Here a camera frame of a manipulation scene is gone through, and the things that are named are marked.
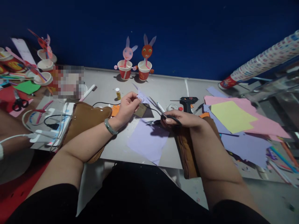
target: orange paper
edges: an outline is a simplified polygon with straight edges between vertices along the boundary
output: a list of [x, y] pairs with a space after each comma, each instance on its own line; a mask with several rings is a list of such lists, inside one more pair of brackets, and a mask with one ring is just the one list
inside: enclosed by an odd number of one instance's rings
[[204, 117], [210, 117], [210, 114], [208, 112], [203, 113], [199, 117], [204, 118]]
[[118, 114], [118, 112], [119, 112], [119, 108], [120, 108], [120, 105], [113, 105], [113, 107], [112, 107], [112, 115], [111, 116], [115, 117]]

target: red paper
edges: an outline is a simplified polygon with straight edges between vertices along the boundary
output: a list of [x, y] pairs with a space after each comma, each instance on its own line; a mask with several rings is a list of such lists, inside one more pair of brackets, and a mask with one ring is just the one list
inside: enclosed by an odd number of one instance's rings
[[[13, 86], [9, 86], [3, 89], [0, 89], [0, 109], [7, 111], [8, 113], [12, 112], [12, 106], [14, 102], [16, 101], [15, 95], [14, 95], [15, 88]], [[18, 94], [20, 98], [24, 100], [31, 100], [31, 98], [28, 98], [27, 94], [18, 91]]]

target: paper cup bunny craft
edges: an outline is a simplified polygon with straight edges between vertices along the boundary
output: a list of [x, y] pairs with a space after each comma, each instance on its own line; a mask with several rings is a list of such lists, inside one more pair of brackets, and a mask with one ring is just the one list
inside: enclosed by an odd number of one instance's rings
[[143, 36], [144, 40], [144, 46], [142, 48], [142, 56], [144, 57], [144, 60], [138, 63], [138, 70], [139, 70], [139, 79], [141, 81], [146, 81], [147, 78], [149, 77], [149, 73], [153, 74], [154, 70], [152, 68], [151, 62], [148, 61], [148, 58], [152, 55], [153, 53], [153, 44], [156, 41], [157, 36], [155, 36], [150, 43], [147, 40], [146, 34]]
[[131, 58], [133, 57], [133, 52], [138, 48], [137, 45], [130, 48], [130, 39], [127, 37], [126, 41], [126, 47], [122, 52], [122, 55], [124, 56], [124, 60], [121, 60], [117, 63], [117, 65], [114, 66], [114, 69], [119, 68], [119, 72], [121, 74], [121, 78], [123, 80], [128, 80], [131, 75], [131, 69], [132, 69], [132, 62], [130, 62]]

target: person's right hand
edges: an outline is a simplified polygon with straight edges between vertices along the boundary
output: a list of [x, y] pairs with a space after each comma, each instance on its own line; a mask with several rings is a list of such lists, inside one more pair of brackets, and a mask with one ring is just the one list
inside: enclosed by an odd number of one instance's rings
[[[194, 114], [189, 114], [179, 110], [171, 110], [164, 112], [166, 115], [171, 115], [179, 120], [182, 123], [183, 127], [192, 128], [192, 127], [199, 127], [204, 124], [206, 121]], [[171, 118], [167, 118], [165, 120], [161, 119], [161, 124], [166, 127], [171, 127], [176, 125], [177, 122]]]

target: glue bottle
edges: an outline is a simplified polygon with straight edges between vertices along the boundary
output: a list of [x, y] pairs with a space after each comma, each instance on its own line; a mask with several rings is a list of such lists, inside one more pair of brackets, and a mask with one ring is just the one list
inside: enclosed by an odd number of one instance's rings
[[117, 99], [120, 100], [121, 99], [121, 92], [120, 92], [119, 88], [116, 88], [115, 91], [116, 91]]

